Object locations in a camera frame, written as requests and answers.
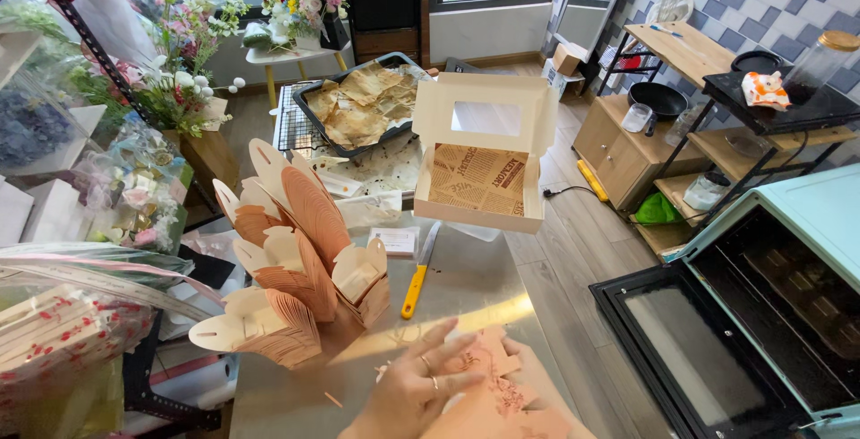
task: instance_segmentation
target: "yellow knife handle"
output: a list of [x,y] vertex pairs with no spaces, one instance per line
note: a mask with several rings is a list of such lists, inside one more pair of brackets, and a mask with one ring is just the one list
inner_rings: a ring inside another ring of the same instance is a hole
[[400,316],[404,319],[412,318],[412,314],[415,313],[415,303],[418,301],[418,295],[421,294],[421,285],[424,284],[427,267],[418,265],[417,268],[412,275],[412,282],[409,283],[409,291],[406,291],[406,300],[403,301],[403,309],[400,311]]

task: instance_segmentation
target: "wire basket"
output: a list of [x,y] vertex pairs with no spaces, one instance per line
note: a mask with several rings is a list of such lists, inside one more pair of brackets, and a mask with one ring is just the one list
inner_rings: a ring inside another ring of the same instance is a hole
[[305,112],[292,99],[292,93],[319,80],[285,84],[280,88],[280,105],[272,146],[280,151],[296,150],[306,159],[317,148],[328,146],[317,127],[305,116]]

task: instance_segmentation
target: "oven door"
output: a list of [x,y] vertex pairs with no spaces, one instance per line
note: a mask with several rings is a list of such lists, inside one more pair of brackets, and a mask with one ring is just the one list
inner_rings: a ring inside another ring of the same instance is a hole
[[679,437],[786,437],[809,422],[680,260],[589,288]]

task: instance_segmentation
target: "frying pan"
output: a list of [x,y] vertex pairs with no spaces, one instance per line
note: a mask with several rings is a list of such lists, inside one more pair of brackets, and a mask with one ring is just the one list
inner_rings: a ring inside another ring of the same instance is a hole
[[674,121],[687,109],[687,98],[676,90],[659,82],[637,82],[630,86],[627,93],[627,103],[641,103],[651,108],[654,114],[649,121],[646,137],[654,135],[657,121]]

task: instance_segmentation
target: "yellow table leg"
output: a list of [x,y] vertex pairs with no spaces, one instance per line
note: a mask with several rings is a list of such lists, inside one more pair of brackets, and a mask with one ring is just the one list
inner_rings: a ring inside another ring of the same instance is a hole
[[272,109],[278,107],[278,97],[274,94],[274,77],[272,76],[272,66],[266,65],[266,86],[269,91],[269,106]]
[[337,60],[337,63],[340,66],[341,71],[347,71],[347,64],[343,62],[343,57],[340,56],[339,52],[335,53],[335,60]]
[[308,75],[305,73],[305,65],[302,64],[301,61],[296,61],[298,63],[298,72],[302,73],[302,81],[308,79]]

